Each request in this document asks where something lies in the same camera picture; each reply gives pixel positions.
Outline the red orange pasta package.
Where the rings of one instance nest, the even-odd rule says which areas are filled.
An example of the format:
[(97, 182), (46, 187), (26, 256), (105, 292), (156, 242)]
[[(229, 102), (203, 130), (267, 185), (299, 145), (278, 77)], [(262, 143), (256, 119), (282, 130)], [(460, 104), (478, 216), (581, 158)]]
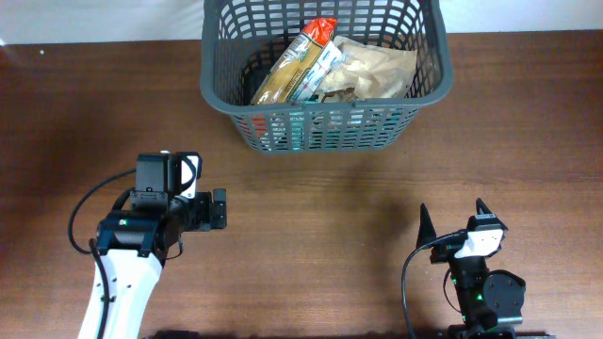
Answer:
[(329, 41), (335, 18), (312, 19), (289, 44), (251, 98), (252, 105), (291, 104), (288, 100)]

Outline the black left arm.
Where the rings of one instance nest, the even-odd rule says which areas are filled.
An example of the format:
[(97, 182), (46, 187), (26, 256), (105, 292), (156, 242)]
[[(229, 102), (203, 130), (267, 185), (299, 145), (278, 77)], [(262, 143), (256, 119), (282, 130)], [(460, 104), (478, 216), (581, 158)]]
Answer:
[(142, 153), (126, 189), (99, 222), (85, 252), (94, 260), (81, 338), (136, 338), (172, 245), (186, 232), (227, 225), (226, 191), (197, 191), (196, 152)]

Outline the beige kraft paper pouch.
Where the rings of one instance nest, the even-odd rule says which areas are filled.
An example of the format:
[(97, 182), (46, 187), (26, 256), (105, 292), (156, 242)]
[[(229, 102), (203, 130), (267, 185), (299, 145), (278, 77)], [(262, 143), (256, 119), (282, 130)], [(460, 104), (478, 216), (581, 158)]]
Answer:
[(342, 52), (339, 64), (326, 75), (318, 89), (355, 88), (366, 99), (402, 98), (416, 75), (417, 50), (397, 50), (362, 44), (336, 36)]

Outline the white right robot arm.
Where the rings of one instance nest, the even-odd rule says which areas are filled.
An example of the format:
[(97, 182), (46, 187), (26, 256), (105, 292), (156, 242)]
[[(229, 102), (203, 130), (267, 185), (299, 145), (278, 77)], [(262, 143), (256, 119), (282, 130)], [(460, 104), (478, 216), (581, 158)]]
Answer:
[(486, 265), (501, 250), (507, 231), (483, 200), (476, 199), (476, 214), (465, 228), (438, 236), (427, 206), (420, 206), (416, 246), (432, 251), (433, 264), (449, 266), (447, 275), (463, 319), (461, 325), (448, 327), (448, 338), (515, 338), (514, 327), (523, 321), (526, 283), (507, 270)]

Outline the colourful tissue pack bundle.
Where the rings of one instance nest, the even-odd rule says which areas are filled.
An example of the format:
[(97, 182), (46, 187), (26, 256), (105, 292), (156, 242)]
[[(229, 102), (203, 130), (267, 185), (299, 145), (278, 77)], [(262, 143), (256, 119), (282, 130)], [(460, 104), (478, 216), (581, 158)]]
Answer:
[(293, 91), (288, 101), (291, 104), (308, 101), (318, 90), (326, 75), (334, 66), (340, 63), (341, 58), (342, 52), (332, 41), (329, 41), (316, 62), (307, 74), (302, 77), (301, 83)]

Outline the light teal wipes packet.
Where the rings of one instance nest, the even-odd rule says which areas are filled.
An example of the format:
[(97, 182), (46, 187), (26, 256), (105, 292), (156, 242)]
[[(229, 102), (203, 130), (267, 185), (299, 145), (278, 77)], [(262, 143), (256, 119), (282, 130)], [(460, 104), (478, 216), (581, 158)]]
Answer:
[(341, 116), (334, 112), (296, 112), (289, 116), (293, 151), (335, 149), (341, 135)]

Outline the brown chocolate snack pouch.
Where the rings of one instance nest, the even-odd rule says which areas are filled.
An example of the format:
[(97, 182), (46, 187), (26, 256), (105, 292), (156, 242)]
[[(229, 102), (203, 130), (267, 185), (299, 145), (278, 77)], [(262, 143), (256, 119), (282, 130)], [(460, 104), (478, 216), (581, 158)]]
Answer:
[(318, 89), (316, 92), (318, 101), (325, 104), (334, 103), (351, 103), (354, 101), (364, 100), (364, 97), (359, 96), (355, 88), (345, 88), (327, 91), (326, 89)]

